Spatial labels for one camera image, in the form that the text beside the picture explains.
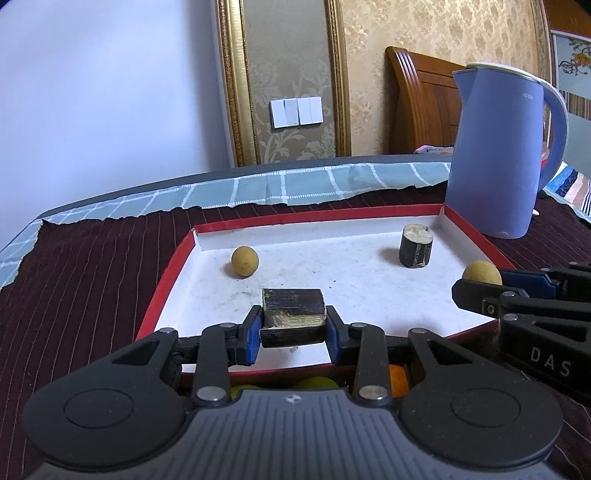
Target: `bed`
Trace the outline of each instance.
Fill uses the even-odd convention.
[[[399,47],[388,47],[386,54],[396,78],[390,152],[453,146],[462,101],[452,72],[464,67]]]

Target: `green fruit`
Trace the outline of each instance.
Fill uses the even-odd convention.
[[[230,395],[232,396],[232,400],[234,400],[238,396],[238,392],[245,388],[250,388],[251,390],[261,390],[261,387],[257,387],[256,385],[236,385],[232,387],[230,390]]]
[[[296,383],[294,390],[332,390],[340,388],[334,380],[326,377],[311,377]]]

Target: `yellow ball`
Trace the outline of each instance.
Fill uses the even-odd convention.
[[[296,383],[294,390],[331,390],[339,388],[334,380],[327,377],[311,377]]]
[[[238,396],[240,390],[244,389],[261,390],[261,387],[257,387],[256,385],[236,385],[235,387],[232,387],[232,389],[230,390],[230,396],[232,397],[232,400],[234,400]]]
[[[238,247],[232,254],[232,268],[241,277],[250,277],[258,268],[258,255],[250,247]]]
[[[499,269],[484,260],[476,260],[468,265],[462,274],[462,278],[464,280],[492,283],[493,285],[503,285]]]

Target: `tan ball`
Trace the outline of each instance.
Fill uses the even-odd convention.
[[[462,278],[464,280],[492,283],[493,285],[503,285],[499,269],[484,260],[476,260],[468,265],[462,274]]]
[[[232,254],[232,268],[241,277],[250,277],[258,268],[258,255],[250,247],[238,247]]]

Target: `patterned wallpaper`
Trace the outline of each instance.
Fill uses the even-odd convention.
[[[340,0],[353,155],[387,153],[394,73],[386,47],[459,64],[494,61],[538,74],[530,0]]]
[[[261,163],[335,156],[329,41],[323,0],[243,0]],[[269,101],[322,97],[320,125],[274,129]]]

